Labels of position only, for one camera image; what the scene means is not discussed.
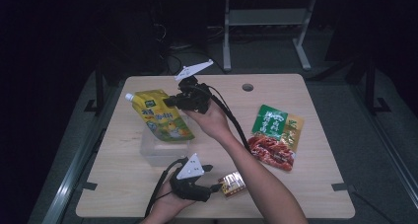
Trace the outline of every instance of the hand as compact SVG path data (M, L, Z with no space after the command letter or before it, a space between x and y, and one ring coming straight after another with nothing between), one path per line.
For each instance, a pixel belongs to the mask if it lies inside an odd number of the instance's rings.
M209 101L209 109L205 114L193 111L183 112L193 118L206 134L217 141L232 134L224 111L212 99Z
M184 208L196 202L194 200L179 198L172 193L172 186L169 182L170 178L171 176L160 188L157 194L157 200L154 203L150 215L148 215L141 223L167 223L175 218Z

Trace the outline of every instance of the bottle cap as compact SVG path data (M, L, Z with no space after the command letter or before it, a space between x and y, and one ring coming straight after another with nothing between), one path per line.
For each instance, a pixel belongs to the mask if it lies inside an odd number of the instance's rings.
M129 102L132 102L133 95L132 94L126 94L125 99Z

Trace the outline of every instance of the snack package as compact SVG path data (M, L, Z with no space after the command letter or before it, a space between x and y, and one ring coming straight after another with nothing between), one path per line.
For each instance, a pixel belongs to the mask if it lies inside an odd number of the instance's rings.
M226 198L230 198L234 195L245 190L245 183L239 172L230 173L218 180L219 184L222 184L222 192Z
M304 119L262 105L248 140L251 154L263 163L290 172Z
M163 90L136 92L127 94L126 100L141 115L154 135L165 142L184 141L194 138L190 129L178 113L176 108L169 108L163 102L168 98Z

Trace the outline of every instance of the white fin marker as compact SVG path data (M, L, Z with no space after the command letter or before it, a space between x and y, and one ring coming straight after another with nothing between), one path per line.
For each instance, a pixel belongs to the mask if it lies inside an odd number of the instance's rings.
M204 63L200 63L200 64L195 64L195 65L191 65L191 66L183 66L183 70L181 70L181 72L177 75L174 76L176 81L179 81L181 79L190 77L192 75L194 75L195 73L211 66L213 64L212 59L209 59L207 62Z
M188 159L187 163L181 169L181 171L177 174L178 180L183 180L192 177L200 177L205 174L203 171L202 165L200 164L199 158L197 154L193 154L193 156Z

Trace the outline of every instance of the person's left hand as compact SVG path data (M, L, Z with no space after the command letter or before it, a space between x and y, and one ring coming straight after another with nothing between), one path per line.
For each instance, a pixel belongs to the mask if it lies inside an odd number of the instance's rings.
M172 193L170 178L171 176L163 183L157 194L157 200L154 203L151 213L141 223L167 223L175 218L184 208L196 202L194 200L179 198Z

